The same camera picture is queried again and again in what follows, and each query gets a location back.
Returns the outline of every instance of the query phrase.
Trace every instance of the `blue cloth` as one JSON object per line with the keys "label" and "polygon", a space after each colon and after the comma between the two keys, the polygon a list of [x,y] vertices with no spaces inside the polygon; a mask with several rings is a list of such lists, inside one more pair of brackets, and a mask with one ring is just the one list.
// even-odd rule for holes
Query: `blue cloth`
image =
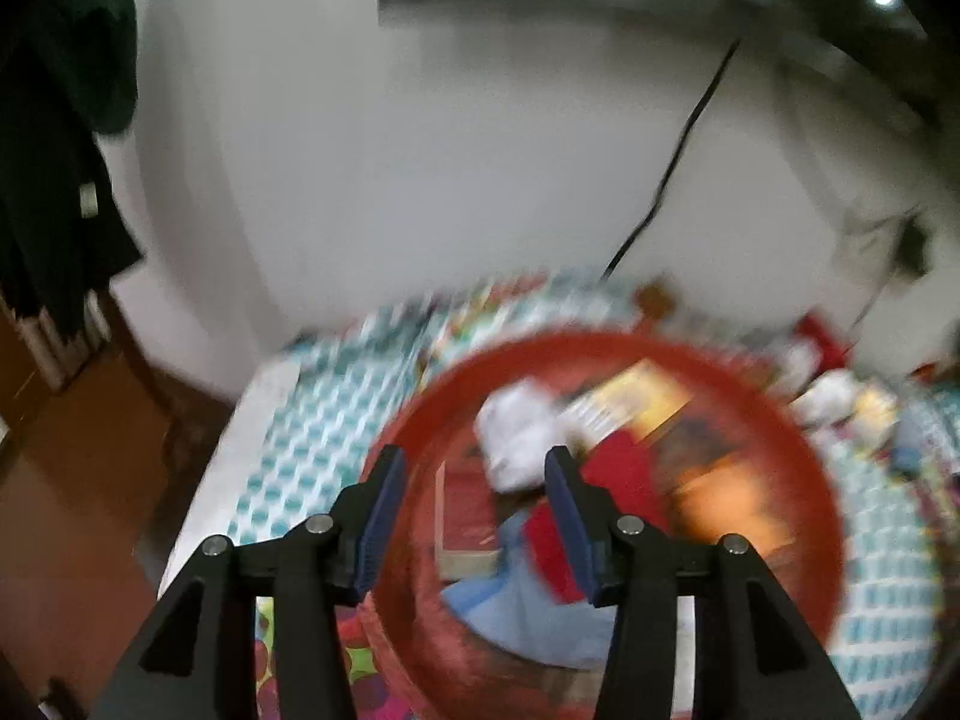
{"label": "blue cloth", "polygon": [[470,630],[512,654],[553,666],[602,668],[616,607],[554,600],[531,563],[522,532],[527,517],[519,512],[501,525],[496,576],[458,581],[440,595]]}

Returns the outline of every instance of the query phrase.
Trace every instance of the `tiled floor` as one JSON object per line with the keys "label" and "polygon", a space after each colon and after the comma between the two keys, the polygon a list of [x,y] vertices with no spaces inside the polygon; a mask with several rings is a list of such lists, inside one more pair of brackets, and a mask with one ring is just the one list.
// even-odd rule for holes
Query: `tiled floor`
{"label": "tiled floor", "polygon": [[53,397],[0,480],[0,649],[35,695],[89,707],[154,601],[131,551],[166,485],[164,417],[107,351]]}

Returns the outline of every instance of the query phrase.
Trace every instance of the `metal screw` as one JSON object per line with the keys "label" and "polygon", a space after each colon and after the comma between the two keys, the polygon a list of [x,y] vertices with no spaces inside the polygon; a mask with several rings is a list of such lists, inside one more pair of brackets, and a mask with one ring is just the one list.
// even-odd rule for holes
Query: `metal screw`
{"label": "metal screw", "polygon": [[624,514],[616,522],[616,527],[620,528],[620,532],[627,536],[637,536],[639,533],[643,533],[643,520],[634,517],[632,514]]}
{"label": "metal screw", "polygon": [[333,517],[329,514],[311,514],[306,518],[307,533],[326,533],[333,527]]}
{"label": "metal screw", "polygon": [[216,557],[227,552],[230,542],[226,536],[210,536],[203,540],[203,553],[207,557]]}
{"label": "metal screw", "polygon": [[740,533],[729,533],[728,536],[723,537],[721,543],[731,555],[745,555],[750,549],[750,541],[743,538]]}

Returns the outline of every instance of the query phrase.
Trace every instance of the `wall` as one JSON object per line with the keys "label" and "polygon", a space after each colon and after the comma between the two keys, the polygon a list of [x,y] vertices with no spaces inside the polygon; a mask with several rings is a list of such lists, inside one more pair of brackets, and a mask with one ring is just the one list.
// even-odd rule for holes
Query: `wall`
{"label": "wall", "polygon": [[[107,160],[148,262],[118,292],[152,356],[230,392],[306,325],[492,271],[601,268],[724,49],[603,23],[379,23],[376,0],[137,2],[140,105]],[[810,172],[866,217],[922,201],[935,271],[885,295],[859,346],[907,370],[960,309],[955,200],[806,81],[814,162],[798,156],[773,79],[762,57],[734,60],[621,268],[671,271],[726,316],[822,302],[849,324],[872,287],[832,266]]]}

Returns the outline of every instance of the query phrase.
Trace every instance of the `hanging clothes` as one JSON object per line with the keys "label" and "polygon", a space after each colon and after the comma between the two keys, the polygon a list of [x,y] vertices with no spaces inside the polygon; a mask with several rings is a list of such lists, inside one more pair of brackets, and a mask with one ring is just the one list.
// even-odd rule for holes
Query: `hanging clothes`
{"label": "hanging clothes", "polygon": [[93,132],[136,106],[133,0],[42,0],[0,69],[0,293],[64,338],[90,290],[140,259]]}

